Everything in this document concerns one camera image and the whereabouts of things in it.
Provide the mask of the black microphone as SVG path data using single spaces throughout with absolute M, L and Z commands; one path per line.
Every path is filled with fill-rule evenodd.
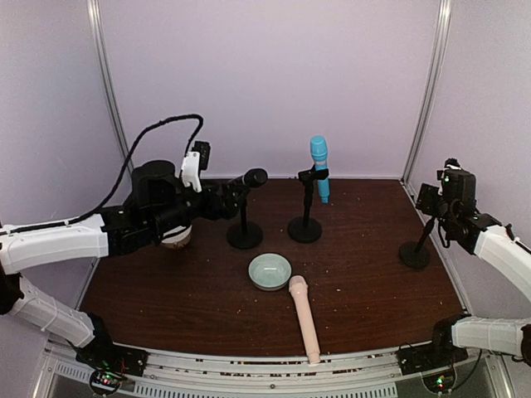
M 233 178 L 227 187 L 236 191 L 255 189 L 263 186 L 269 179 L 268 173 L 263 168 L 252 168 L 242 176 Z

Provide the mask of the black microphone stand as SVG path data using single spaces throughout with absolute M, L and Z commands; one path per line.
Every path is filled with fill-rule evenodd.
M 322 177 L 328 177 L 329 170 L 324 170 Z M 310 216 L 314 197 L 314 182 L 322 178 L 314 166 L 298 173 L 298 181 L 304 187 L 304 213 L 293 218 L 288 224 L 290 238 L 296 242 L 309 244 L 317 241 L 322 235 L 321 224 Z
M 228 244 L 238 250 L 249 250 L 257 247 L 263 241 L 263 230 L 247 217 L 247 197 L 251 189 L 241 193 L 236 202 L 240 221 L 229 227 L 226 233 Z
M 436 217 L 433 216 L 424 226 L 421 237 L 418 241 L 408 241 L 402 244 L 398 254 L 401 262 L 407 267 L 414 270 L 425 269 L 430 261 L 431 254 L 426 248 L 425 243 L 430 236 L 436 223 Z

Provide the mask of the blue toy microphone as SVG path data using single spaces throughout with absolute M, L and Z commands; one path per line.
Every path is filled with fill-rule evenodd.
M 309 145 L 310 155 L 314 161 L 314 168 L 322 177 L 324 175 L 324 170 L 328 169 L 328 146 L 326 140 L 324 136 L 317 135 L 311 138 Z M 330 185 L 328 177 L 322 177 L 318 180 L 318 189 L 321 201 L 324 204 L 328 204 L 330 197 Z

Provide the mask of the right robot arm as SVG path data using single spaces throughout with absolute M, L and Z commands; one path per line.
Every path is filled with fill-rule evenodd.
M 437 221 L 446 243 L 457 242 L 467 253 L 497 269 L 519 292 L 530 298 L 530 248 L 476 206 L 475 175 L 455 158 L 436 172 L 439 187 L 422 184 L 416 209 Z M 530 319 L 481 318 L 458 315 L 441 321 L 441 341 L 450 347 L 476 348 L 530 363 Z

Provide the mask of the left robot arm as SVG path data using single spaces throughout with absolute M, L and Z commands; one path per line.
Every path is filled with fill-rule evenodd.
M 159 245 L 196 218 L 230 220 L 248 192 L 268 179 L 261 168 L 217 184 L 199 177 L 199 164 L 177 174 L 169 161 L 137 167 L 132 191 L 121 206 L 103 207 L 83 221 L 1 229 L 1 313 L 18 316 L 59 335 L 91 355 L 109 355 L 114 344 L 103 321 L 44 294 L 22 270 L 64 260 L 128 255 Z

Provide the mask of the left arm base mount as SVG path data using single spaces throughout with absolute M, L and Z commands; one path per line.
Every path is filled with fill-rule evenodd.
M 131 376 L 142 376 L 149 359 L 145 350 L 112 344 L 110 350 L 76 347 L 76 360 L 92 369 L 89 388 L 96 396 L 108 397 L 120 388 L 131 385 Z

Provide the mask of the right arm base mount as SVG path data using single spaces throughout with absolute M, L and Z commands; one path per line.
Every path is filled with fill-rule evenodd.
M 444 348 L 429 342 L 400 346 L 396 357 L 404 376 L 418 374 L 430 393 L 441 396 L 457 386 L 455 366 L 467 360 L 469 355 L 464 348 Z

